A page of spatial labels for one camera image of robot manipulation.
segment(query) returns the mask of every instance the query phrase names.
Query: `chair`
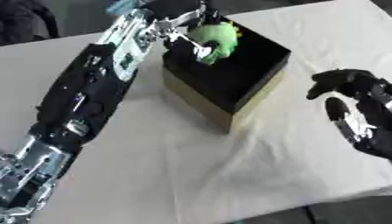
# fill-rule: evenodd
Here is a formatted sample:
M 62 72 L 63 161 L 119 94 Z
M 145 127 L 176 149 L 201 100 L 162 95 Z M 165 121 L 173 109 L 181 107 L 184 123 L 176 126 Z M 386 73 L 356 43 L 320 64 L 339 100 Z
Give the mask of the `chair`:
M 44 21 L 46 29 L 48 31 L 48 38 L 44 38 L 39 35 L 34 36 L 35 41 L 40 41 L 44 39 L 57 39 L 59 35 L 59 27 L 57 26 L 56 17 L 53 13 L 42 3 L 34 1 L 32 11 Z

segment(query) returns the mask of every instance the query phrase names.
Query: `sleeve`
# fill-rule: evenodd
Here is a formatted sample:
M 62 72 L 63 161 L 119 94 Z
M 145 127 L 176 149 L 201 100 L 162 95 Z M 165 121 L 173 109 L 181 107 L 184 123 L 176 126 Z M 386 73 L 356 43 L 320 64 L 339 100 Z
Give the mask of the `sleeve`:
M 3 31 L 0 33 L 0 46 L 32 41 L 33 18 L 31 1 L 1 0 L 0 21 L 3 23 Z

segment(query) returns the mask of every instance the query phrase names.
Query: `shiny metal part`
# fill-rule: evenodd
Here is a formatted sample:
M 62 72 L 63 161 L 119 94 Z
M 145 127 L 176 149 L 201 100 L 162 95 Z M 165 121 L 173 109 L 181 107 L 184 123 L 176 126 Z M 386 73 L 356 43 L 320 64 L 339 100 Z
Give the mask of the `shiny metal part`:
M 352 144 L 372 138 L 375 126 L 361 122 L 355 115 L 345 113 L 344 119 L 334 122 L 342 135 Z
M 205 13 L 205 11 L 206 11 L 206 6 L 203 4 L 201 9 L 190 11 L 180 17 L 177 17 L 174 19 L 166 18 L 164 20 L 157 21 L 156 22 L 157 30 L 158 30 L 159 34 L 161 35 L 161 37 L 164 38 L 167 35 L 174 32 L 174 30 L 177 27 L 179 27 L 179 26 L 181 26 L 191 20 L 194 20 L 196 18 L 200 18 Z
M 88 131 L 88 126 L 83 121 L 71 120 L 66 124 L 66 128 L 80 137 L 84 137 Z
M 69 159 L 70 155 L 35 136 L 28 136 L 14 155 L 0 156 L 0 221 L 28 222 L 49 200 Z

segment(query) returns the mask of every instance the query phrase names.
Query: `floor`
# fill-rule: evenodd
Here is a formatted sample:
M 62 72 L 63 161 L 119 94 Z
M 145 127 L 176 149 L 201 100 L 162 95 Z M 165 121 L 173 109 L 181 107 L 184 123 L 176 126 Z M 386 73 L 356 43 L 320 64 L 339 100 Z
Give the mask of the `floor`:
M 101 32 L 112 18 L 104 9 L 114 0 L 41 0 L 57 16 L 62 36 Z M 292 5 L 290 0 L 215 0 L 223 14 L 266 10 Z M 281 213 L 238 221 L 246 224 L 389 224 L 392 223 L 392 197 L 359 199 L 298 208 Z

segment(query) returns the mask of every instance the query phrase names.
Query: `white table surface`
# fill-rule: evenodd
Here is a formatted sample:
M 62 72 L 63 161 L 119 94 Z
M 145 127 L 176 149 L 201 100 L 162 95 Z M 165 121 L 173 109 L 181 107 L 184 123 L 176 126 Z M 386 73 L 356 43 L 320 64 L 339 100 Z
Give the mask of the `white table surface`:
M 290 48 L 286 78 L 231 136 L 167 97 L 163 47 L 82 152 L 33 223 L 205 224 L 383 193 L 392 167 L 359 153 L 330 124 L 310 77 L 337 67 L 392 81 L 392 20 L 368 0 L 232 16 Z M 56 76 L 98 34 L 0 48 L 0 145 L 12 150 Z M 260 61 L 268 53 L 261 53 Z

